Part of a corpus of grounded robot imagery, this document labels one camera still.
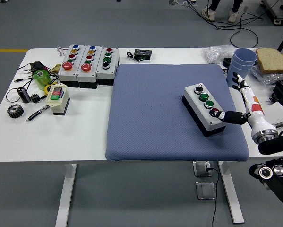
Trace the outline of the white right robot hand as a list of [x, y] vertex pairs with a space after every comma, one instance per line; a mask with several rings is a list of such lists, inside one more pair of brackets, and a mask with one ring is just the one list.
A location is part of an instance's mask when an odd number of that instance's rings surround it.
[[258, 142], [261, 136], [278, 136], [276, 127], [270, 124], [265, 117], [262, 106], [246, 81], [236, 72], [233, 72], [232, 88], [238, 90], [244, 101], [246, 112], [217, 111], [211, 109], [209, 114], [225, 123], [243, 125], [246, 122], [251, 126], [251, 137]]

